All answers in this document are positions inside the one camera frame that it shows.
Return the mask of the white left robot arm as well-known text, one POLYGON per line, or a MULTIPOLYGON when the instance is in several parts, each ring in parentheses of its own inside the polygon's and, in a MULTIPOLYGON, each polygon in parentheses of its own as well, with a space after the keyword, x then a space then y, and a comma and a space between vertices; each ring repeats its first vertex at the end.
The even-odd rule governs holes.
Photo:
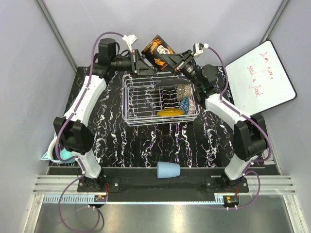
POLYGON ((105 180, 99 177, 102 168, 92 150, 94 135, 87 127, 98 98, 117 71, 134 75, 155 73, 139 51, 132 49, 135 39, 133 35, 123 37, 129 48, 126 56, 117 54, 115 39, 104 38, 95 43, 99 50, 92 53, 89 75, 85 77, 79 94, 64 116, 56 117, 53 122, 56 137, 50 143, 47 155, 52 157, 56 153, 58 161, 63 163, 72 159, 78 162, 82 175, 89 178, 88 187, 94 192, 102 191, 105 186, 105 180))

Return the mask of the yellow patterned round plate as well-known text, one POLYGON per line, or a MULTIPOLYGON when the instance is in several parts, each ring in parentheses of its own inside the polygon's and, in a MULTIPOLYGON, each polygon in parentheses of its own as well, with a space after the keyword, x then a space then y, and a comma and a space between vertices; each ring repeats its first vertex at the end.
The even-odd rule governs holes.
POLYGON ((157 112, 157 115, 160 117, 175 117, 183 115, 185 112, 178 108, 166 108, 157 112))

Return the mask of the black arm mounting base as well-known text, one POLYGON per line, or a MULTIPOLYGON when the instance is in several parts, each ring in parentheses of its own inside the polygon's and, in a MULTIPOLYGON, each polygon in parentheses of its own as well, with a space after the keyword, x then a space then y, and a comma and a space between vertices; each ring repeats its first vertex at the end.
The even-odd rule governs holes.
POLYGON ((225 178, 222 168, 181 168, 180 176, 158 179, 156 168, 108 168, 99 178, 91 181, 82 178, 78 182, 78 192, 117 193, 131 189, 196 189, 204 192, 247 193, 246 178, 230 181, 225 178))

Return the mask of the brown white patterned bowl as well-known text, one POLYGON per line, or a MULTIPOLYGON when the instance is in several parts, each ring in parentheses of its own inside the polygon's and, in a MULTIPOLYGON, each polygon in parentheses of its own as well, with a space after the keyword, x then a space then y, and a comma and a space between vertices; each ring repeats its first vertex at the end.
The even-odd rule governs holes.
POLYGON ((179 84, 176 89, 176 96, 178 100, 192 95, 192 87, 190 84, 179 84))

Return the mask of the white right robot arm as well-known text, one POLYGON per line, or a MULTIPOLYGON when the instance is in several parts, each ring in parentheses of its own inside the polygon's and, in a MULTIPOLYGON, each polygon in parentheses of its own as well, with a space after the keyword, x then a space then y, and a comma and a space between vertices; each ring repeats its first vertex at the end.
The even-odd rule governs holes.
POLYGON ((183 53, 161 53, 160 58, 171 73, 182 73, 195 87, 196 101, 208 111, 220 117, 233 130, 231 140, 234 156, 225 167, 221 188, 232 192, 238 187, 238 179, 246 174, 252 162, 270 150, 271 141, 266 132, 265 120, 260 114, 250 115, 227 101, 218 93, 217 69, 213 65, 198 66, 191 50, 183 53))

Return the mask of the light blue plastic cup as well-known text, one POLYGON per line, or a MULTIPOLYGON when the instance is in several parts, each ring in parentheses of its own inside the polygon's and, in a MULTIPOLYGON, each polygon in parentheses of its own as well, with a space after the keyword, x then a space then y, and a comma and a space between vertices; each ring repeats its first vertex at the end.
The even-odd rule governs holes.
POLYGON ((156 175, 158 179, 168 179, 180 176, 181 168, 179 164, 169 162, 158 162, 156 175))

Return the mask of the red interior black mug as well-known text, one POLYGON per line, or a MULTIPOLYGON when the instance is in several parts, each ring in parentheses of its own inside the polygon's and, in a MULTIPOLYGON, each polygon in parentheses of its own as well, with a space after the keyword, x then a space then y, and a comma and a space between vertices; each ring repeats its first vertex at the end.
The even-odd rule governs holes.
POLYGON ((157 34, 141 53, 158 72, 170 71, 168 64, 164 62, 160 55, 175 54, 175 52, 160 35, 157 34))

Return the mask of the blue triangle patterned bowl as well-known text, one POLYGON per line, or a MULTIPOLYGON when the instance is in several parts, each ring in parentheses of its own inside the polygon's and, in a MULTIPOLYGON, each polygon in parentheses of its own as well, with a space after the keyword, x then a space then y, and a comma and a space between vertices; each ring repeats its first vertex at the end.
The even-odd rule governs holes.
POLYGON ((180 101, 179 109, 186 115, 192 115, 195 112, 195 103, 190 97, 184 97, 180 101))

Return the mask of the black floral square plate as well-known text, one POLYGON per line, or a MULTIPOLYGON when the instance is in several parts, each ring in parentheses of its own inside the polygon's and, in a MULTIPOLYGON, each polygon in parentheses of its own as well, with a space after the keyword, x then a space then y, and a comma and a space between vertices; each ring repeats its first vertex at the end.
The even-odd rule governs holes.
POLYGON ((179 85, 179 84, 189 84, 188 80, 185 79, 166 79, 157 82, 156 86, 172 86, 172 85, 179 85))

